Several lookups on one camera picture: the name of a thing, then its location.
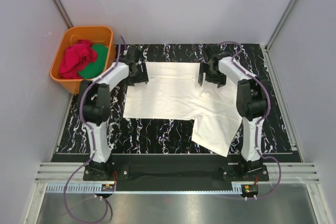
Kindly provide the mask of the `white Coca-Cola t-shirt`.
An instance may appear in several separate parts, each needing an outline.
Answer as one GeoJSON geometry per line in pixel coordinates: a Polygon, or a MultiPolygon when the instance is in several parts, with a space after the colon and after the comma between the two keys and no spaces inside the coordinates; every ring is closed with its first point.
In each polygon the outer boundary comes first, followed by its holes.
{"type": "Polygon", "coordinates": [[[237,87],[198,84],[199,63],[148,62],[149,82],[129,86],[124,118],[194,120],[191,140],[226,157],[241,126],[237,87]]]}

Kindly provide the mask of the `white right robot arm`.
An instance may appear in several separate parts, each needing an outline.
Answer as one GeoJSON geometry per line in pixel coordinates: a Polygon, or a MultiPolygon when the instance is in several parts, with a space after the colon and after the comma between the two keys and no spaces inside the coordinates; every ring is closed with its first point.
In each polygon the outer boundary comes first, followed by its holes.
{"type": "Polygon", "coordinates": [[[246,161],[238,167],[238,173],[242,179],[250,180],[257,174],[257,167],[252,162],[262,159],[259,149],[261,129],[270,113],[267,80],[248,71],[235,55],[222,51],[219,45],[207,45],[204,52],[206,62],[200,64],[198,84],[206,81],[222,87],[229,79],[237,87],[236,108],[244,126],[241,155],[246,161]]]}

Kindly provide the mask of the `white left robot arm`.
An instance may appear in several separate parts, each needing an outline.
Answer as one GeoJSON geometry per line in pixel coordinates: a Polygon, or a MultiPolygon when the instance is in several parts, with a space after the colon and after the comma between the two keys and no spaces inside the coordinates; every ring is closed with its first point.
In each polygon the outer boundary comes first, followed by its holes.
{"type": "Polygon", "coordinates": [[[98,163],[95,174],[103,180],[113,175],[113,167],[107,163],[111,155],[107,139],[110,93],[122,81],[129,86],[149,81],[145,61],[135,46],[128,47],[102,74],[80,83],[78,112],[89,136],[89,161],[98,163]]]}

